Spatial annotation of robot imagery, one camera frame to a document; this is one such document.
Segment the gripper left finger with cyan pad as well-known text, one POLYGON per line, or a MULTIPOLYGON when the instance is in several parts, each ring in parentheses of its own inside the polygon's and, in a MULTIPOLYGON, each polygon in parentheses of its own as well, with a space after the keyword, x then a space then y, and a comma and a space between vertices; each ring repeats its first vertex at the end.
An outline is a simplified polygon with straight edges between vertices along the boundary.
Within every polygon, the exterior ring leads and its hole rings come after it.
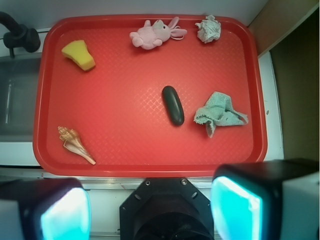
POLYGON ((2 240, 88 240, 91 205, 75 178, 0 183, 2 240))

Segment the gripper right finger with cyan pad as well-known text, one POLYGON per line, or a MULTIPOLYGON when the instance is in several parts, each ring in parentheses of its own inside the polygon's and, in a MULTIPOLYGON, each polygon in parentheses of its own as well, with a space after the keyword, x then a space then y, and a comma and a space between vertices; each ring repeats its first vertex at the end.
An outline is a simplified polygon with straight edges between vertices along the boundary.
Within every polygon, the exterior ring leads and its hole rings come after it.
POLYGON ((317 240, 320 164, 303 158, 223 164, 210 204, 224 240, 317 240))

